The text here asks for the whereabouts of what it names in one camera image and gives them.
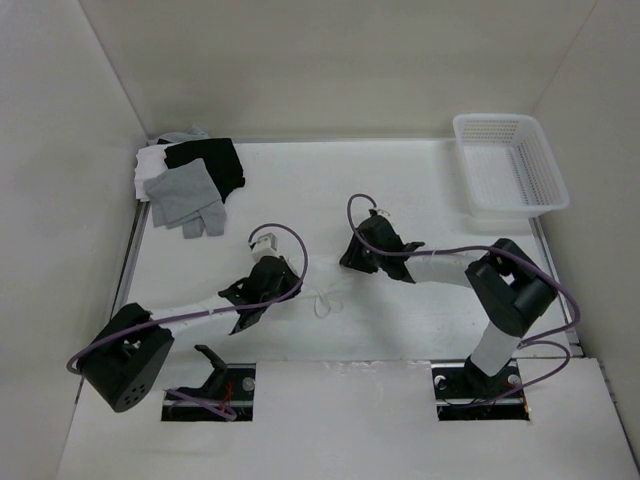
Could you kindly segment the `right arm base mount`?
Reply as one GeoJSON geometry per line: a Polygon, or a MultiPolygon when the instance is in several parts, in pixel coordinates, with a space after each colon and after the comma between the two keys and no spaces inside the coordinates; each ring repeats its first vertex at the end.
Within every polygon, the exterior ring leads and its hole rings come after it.
{"type": "Polygon", "coordinates": [[[431,364],[436,414],[440,421],[498,421],[530,419],[518,364],[510,360],[494,377],[470,360],[431,364]]]}

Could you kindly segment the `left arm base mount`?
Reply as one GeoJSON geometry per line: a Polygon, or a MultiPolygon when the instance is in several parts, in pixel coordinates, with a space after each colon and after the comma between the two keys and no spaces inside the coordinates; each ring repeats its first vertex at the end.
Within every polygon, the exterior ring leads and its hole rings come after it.
{"type": "Polygon", "coordinates": [[[206,345],[194,349],[211,367],[210,375],[199,387],[178,387],[165,392],[163,422],[251,422],[257,365],[226,363],[206,345]]]}

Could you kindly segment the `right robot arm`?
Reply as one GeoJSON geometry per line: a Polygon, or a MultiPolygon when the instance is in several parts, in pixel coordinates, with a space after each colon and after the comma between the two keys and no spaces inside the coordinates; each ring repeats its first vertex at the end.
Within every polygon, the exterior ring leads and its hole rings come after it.
{"type": "Polygon", "coordinates": [[[339,264],[373,274],[383,271],[393,280],[417,284],[436,282],[474,291],[489,323],[465,360],[464,384],[473,394],[489,394],[534,322],[557,298],[557,289],[537,273],[519,246],[499,239],[490,251],[471,255],[419,255],[422,242],[405,243],[391,223],[375,211],[353,234],[339,264]]]}

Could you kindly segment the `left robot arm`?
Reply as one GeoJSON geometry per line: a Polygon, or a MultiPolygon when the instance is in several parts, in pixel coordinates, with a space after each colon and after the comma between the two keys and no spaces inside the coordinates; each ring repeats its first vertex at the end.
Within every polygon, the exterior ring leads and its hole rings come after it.
{"type": "Polygon", "coordinates": [[[239,334],[256,325],[271,305],[297,296],[304,276],[284,257],[267,255],[248,276],[218,293],[227,302],[220,307],[154,319],[140,304],[126,304],[69,361],[69,370],[88,381],[114,412],[128,411],[148,394],[168,357],[175,341],[169,324],[236,314],[230,333],[239,334]]]}

